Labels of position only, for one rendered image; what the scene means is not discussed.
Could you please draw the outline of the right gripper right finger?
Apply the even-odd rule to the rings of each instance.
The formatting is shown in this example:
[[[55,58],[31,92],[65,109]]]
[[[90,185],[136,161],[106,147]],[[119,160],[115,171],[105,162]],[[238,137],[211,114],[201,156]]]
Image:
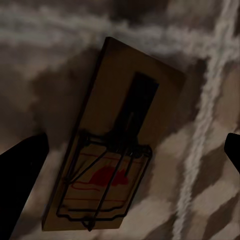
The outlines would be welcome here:
[[[240,173],[240,135],[229,133],[227,135],[224,151]]]

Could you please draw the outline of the mousetrap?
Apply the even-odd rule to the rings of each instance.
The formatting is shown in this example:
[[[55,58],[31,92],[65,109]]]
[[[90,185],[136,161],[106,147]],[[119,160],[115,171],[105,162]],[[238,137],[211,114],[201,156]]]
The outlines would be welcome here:
[[[188,76],[105,38],[42,232],[120,228]]]

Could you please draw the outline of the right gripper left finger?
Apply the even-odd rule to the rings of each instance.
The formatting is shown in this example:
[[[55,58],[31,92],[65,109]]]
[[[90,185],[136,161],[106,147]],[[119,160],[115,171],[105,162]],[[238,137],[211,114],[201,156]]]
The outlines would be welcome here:
[[[0,240],[9,240],[50,151],[46,133],[0,155]]]

